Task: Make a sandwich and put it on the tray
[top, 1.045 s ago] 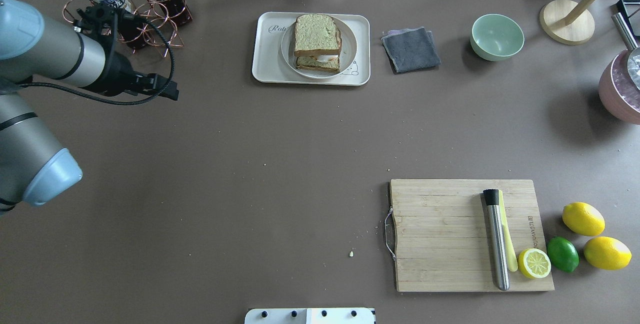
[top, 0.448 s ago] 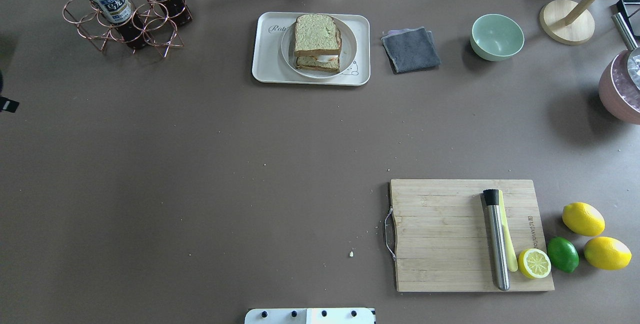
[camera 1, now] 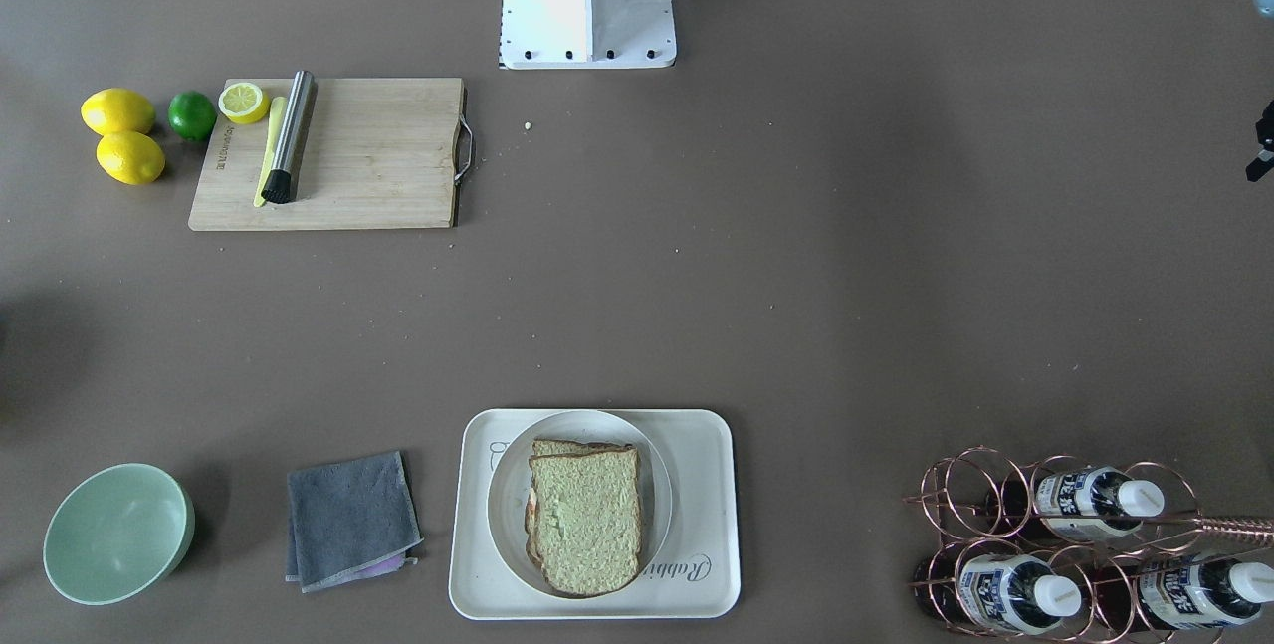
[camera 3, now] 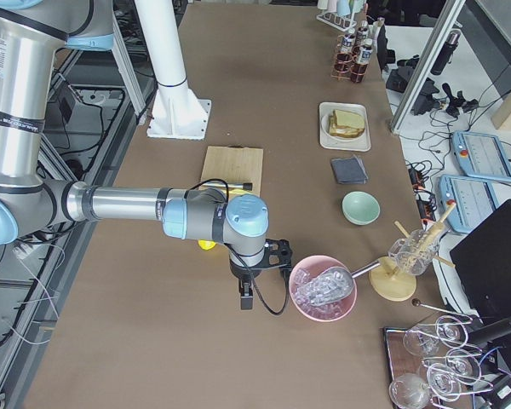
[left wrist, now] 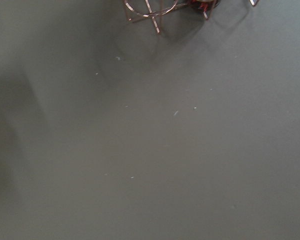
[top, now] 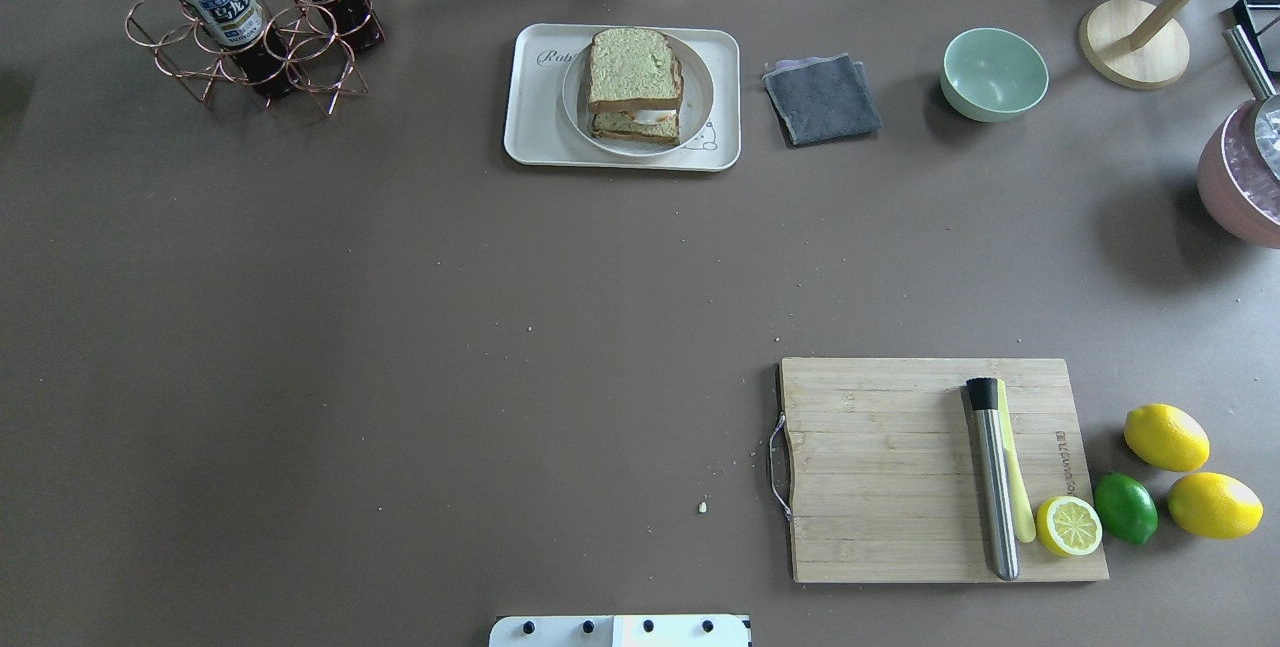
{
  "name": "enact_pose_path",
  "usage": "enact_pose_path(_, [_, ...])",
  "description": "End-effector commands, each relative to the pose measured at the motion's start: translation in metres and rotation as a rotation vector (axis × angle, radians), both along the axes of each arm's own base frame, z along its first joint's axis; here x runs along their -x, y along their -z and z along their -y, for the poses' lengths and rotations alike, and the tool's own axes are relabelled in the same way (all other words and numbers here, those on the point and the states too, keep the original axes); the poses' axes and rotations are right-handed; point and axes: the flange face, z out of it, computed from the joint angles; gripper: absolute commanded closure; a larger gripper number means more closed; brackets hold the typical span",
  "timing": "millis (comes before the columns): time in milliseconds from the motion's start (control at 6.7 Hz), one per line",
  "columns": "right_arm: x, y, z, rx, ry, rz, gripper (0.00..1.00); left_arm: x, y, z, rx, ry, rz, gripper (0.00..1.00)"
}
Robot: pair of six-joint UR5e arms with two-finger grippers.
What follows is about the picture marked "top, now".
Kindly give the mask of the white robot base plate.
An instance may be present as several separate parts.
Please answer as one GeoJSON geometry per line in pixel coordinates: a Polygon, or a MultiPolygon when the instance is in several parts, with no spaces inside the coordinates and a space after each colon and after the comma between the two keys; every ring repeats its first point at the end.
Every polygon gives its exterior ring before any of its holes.
{"type": "Polygon", "coordinates": [[[507,616],[489,646],[751,646],[750,618],[733,614],[507,616]]]}

